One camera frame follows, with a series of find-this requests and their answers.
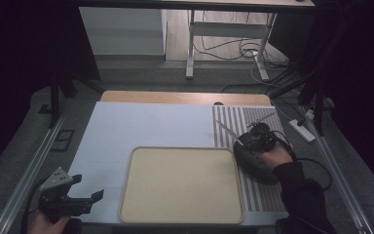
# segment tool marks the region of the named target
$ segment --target sleeve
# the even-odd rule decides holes
[[[274,169],[281,185],[281,200],[289,217],[283,225],[290,233],[336,233],[326,215],[323,190],[315,180],[305,178],[298,162]]]

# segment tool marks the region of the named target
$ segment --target power strip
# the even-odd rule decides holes
[[[311,134],[311,132],[309,132],[309,130],[307,130],[305,127],[303,126],[298,126],[297,125],[297,120],[292,120],[289,122],[289,125],[294,129],[296,130],[297,133],[300,134],[300,136],[302,136],[302,138],[304,138],[307,142],[312,142],[313,140],[315,140],[315,136],[313,136]]]

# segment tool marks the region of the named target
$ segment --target tray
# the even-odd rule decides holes
[[[229,148],[137,147],[120,219],[149,223],[240,223],[242,192]]]

